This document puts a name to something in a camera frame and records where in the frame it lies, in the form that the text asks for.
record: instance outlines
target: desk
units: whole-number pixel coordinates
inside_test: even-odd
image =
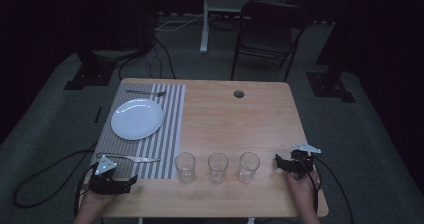
[[[209,11],[240,12],[242,6],[249,0],[203,0],[203,28],[200,42],[200,53],[208,52],[209,40]],[[286,0],[265,0],[269,2],[286,2]]]
[[[122,83],[185,85],[180,152],[196,157],[196,179],[139,179],[119,196],[105,217],[289,217],[297,216],[290,192],[276,171],[276,153],[306,141],[290,87],[277,82],[124,79]],[[236,98],[235,90],[245,93]],[[261,165],[250,183],[235,177],[243,152],[256,153]],[[209,155],[222,152],[230,163],[226,179],[207,177]],[[319,192],[319,216],[328,214]]]

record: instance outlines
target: human arm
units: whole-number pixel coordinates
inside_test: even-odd
[[[88,191],[82,198],[74,224],[92,224],[96,221],[103,209],[112,202],[117,195],[99,195]]]
[[[294,204],[304,224],[319,224],[314,209],[314,186],[308,175],[296,180],[290,173],[285,172],[287,184],[292,194]],[[316,171],[310,172],[312,179],[317,183],[318,176]]]

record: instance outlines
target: chair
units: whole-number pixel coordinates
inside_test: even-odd
[[[231,80],[239,54],[282,59],[279,68],[291,55],[283,80],[286,82],[306,26],[307,18],[299,6],[259,0],[247,2],[241,9]]]

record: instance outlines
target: white desk leg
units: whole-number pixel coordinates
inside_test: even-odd
[[[208,38],[209,38],[209,24],[208,24],[208,0],[203,0],[203,28],[202,40],[200,42],[200,53],[206,54],[208,52]]]

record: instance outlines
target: clear glass cup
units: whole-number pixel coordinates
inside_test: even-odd
[[[196,158],[191,153],[183,152],[175,158],[175,168],[177,169],[178,180],[181,183],[190,183],[195,177]]]
[[[237,179],[248,183],[253,180],[256,170],[260,165],[259,157],[253,152],[245,152],[240,157],[239,167],[236,172]]]
[[[217,184],[224,181],[228,167],[228,158],[222,153],[214,153],[209,156],[208,165],[209,181]]]

